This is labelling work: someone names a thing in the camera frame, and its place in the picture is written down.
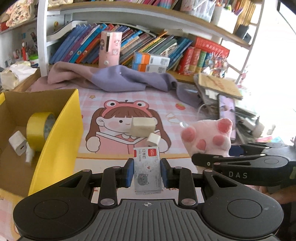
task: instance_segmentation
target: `frog headband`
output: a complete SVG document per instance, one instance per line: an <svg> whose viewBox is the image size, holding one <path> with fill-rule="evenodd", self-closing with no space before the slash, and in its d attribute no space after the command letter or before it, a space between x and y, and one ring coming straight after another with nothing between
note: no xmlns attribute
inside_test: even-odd
<svg viewBox="0 0 296 241"><path fill-rule="evenodd" d="M149 105L148 103L141 101L141 100L137 100L134 103L130 104L130 103L119 103L116 100L108 100L104 103L104 107L106 108L103 113L102 113L102 117L104 117L110 110L117 108L117 107L133 107L133 108L137 108L139 110L144 111L149 117L153 117L152 114L148 111Z"/></svg>

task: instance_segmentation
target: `roll of yellow tape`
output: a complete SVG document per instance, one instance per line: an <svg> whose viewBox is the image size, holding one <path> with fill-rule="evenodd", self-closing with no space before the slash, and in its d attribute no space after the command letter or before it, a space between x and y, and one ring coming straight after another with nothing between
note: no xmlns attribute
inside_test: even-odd
<svg viewBox="0 0 296 241"><path fill-rule="evenodd" d="M37 112L27 123L27 140L35 151L42 151L56 118L52 112Z"/></svg>

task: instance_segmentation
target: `yellow box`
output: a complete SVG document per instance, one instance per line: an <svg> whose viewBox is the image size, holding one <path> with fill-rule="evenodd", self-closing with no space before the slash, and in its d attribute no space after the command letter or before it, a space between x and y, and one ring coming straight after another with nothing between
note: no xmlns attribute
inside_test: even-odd
<svg viewBox="0 0 296 241"><path fill-rule="evenodd" d="M8 139L17 131L26 137L28 119L36 112L53 112L57 118L41 153L29 167ZM12 220L23 198L73 174L83 133L77 89L0 95L0 235L9 241L19 236Z"/></svg>

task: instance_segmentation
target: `white box with cat illustration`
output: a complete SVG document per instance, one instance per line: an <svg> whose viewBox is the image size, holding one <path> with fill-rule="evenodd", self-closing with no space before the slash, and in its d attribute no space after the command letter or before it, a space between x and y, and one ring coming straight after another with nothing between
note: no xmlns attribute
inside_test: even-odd
<svg viewBox="0 0 296 241"><path fill-rule="evenodd" d="M136 194L161 193L163 183L158 147L134 148L133 158Z"/></svg>

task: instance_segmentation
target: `cartoon strawberry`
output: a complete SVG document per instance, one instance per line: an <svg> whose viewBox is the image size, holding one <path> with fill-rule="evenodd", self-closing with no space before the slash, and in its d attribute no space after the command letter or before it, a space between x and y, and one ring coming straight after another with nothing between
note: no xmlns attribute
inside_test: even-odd
<svg viewBox="0 0 296 241"><path fill-rule="evenodd" d="M186 109L185 106L182 104L176 104L175 106L178 110L185 110Z"/></svg>

